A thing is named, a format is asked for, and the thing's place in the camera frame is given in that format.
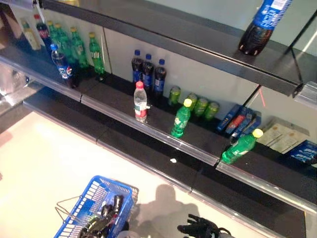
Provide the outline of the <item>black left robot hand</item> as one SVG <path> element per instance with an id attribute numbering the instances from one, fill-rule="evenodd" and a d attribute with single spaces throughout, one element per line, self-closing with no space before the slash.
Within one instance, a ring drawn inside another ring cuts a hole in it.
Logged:
<path id="1" fill-rule="evenodd" d="M 106 238 L 109 233 L 109 220 L 94 217 L 79 232 L 78 238 Z"/>

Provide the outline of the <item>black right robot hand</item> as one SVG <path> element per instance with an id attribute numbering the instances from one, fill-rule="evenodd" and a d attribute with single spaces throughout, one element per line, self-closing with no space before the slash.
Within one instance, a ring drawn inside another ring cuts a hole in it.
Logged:
<path id="1" fill-rule="evenodd" d="M 177 226 L 181 233 L 194 238 L 217 238 L 219 236 L 219 228 L 215 223 L 193 214 L 189 214 L 188 218 L 188 225 Z"/>

